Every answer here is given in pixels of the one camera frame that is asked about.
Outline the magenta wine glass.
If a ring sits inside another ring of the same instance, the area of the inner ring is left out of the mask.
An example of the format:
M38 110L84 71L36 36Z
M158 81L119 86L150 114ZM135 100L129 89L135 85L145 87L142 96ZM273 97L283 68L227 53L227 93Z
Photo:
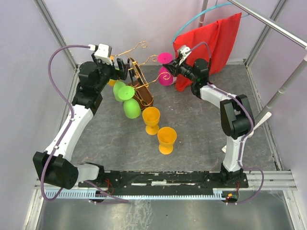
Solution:
M160 64L168 64L172 61L172 59L172 54L164 52L158 55L157 61ZM174 77L164 66L162 66L158 72L158 81L163 86L169 86L176 82L176 77Z

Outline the orange wine glass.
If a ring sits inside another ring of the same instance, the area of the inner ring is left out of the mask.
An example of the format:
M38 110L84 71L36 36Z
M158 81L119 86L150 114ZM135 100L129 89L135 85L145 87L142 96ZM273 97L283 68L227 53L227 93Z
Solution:
M156 135L159 131L160 111L156 107L147 107L142 112L142 118L146 124L146 133Z
M159 129L157 138L159 141L159 151L164 155L170 154L177 139L176 131L171 127L163 127Z
M114 62L114 56L110 56L111 60ZM111 76L108 85L114 87L115 83L117 82L117 75L114 73L113 76Z

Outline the green wine glass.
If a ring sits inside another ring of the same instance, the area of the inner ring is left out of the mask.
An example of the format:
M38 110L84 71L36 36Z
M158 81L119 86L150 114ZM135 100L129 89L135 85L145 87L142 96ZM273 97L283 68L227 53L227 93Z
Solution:
M124 82L117 81L113 86L113 94L118 102L123 102L133 98L135 89Z
M123 109L126 117L129 119L135 119L141 114L139 103L134 98L124 101Z

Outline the gold wine glass rack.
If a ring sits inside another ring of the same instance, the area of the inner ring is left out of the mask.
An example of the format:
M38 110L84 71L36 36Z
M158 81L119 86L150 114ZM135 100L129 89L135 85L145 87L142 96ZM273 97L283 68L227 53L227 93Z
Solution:
M135 90L135 94L133 96L133 99L135 99L141 110L144 110L147 107L153 106L154 103L154 97L152 93L149 90L149 85L151 83L154 83L158 80L158 77L148 82L141 66L145 65L150 59L153 62L157 62L158 55L151 55L147 58L147 60L141 64L139 64L130 54L129 52L135 50L138 46L141 46L141 48L146 48L148 46L148 43L146 41L139 42L134 48L127 50L123 53L120 53L118 55L111 55L111 59L114 61L115 57L119 57L122 55L126 55L128 60L126 64L126 73L129 74L131 83L128 84L128 86L131 86Z

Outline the orange wine glass front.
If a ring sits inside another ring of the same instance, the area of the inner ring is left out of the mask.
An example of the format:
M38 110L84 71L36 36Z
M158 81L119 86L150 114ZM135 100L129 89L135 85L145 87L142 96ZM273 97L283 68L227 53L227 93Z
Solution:
M177 139L176 131L171 127L163 127L159 129L157 138L159 141L159 151L164 155L170 154Z

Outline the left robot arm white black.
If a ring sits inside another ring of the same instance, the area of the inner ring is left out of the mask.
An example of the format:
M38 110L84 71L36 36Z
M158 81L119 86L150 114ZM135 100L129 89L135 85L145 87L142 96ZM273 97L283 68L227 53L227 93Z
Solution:
M33 156L36 173L42 184L71 189L78 182L89 180L95 187L105 184L103 167L93 163L73 165L74 148L86 125L95 115L102 101L101 92L110 80L125 80L129 64L117 58L118 66L101 60L87 61L80 65L76 94L71 111L59 133L44 152Z

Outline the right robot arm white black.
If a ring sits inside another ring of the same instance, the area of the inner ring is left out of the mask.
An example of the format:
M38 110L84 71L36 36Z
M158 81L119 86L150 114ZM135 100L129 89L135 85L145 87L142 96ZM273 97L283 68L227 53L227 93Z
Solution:
M176 58L163 67L174 77L182 75L190 80L193 95L220 109L221 127L227 136L226 153L220 172L211 173L209 180L231 187L243 176L242 156L255 121L246 95L230 94L210 83L211 62L198 58L190 66L186 62L180 64L180 58Z

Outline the red cloth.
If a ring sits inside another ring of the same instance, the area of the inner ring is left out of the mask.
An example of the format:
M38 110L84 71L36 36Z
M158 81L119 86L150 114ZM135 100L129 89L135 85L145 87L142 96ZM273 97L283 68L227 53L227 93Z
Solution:
M211 57L212 64L209 73L211 75L218 73L224 68L230 57L241 16L241 13L237 13L178 36L173 42L176 56L178 56L177 50L183 45L193 48L201 42L206 42L209 47L206 45L197 47L190 53L186 63L192 66L198 58L209 61Z

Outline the metal clothes rail stand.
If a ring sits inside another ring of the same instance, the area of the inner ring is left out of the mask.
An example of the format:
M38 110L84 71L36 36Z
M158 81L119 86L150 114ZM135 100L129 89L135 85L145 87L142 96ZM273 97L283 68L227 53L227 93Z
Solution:
M307 150L307 2L282 0L279 16L264 15L263 0L234 5L264 23L270 31L250 64L280 156L293 158Z

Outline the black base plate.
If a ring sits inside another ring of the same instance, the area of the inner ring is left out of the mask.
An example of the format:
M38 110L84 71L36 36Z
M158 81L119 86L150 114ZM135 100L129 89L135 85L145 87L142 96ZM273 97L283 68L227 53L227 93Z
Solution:
M213 189L248 188L247 175L233 178L210 171L105 171L92 183L109 187L111 193L161 195L208 194Z

